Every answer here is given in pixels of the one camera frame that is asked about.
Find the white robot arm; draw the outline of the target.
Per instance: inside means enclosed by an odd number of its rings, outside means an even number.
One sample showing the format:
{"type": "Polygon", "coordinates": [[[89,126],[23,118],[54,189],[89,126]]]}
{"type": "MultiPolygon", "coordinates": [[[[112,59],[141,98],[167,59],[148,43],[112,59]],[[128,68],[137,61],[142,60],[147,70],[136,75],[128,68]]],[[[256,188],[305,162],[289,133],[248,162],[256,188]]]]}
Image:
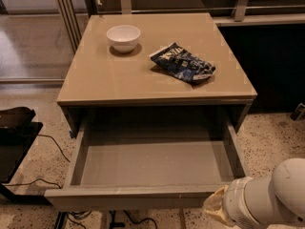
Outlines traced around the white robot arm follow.
{"type": "Polygon", "coordinates": [[[304,227],[305,159],[284,160],[266,177],[236,179],[209,196],[203,208],[212,219],[240,229],[304,227]]]}

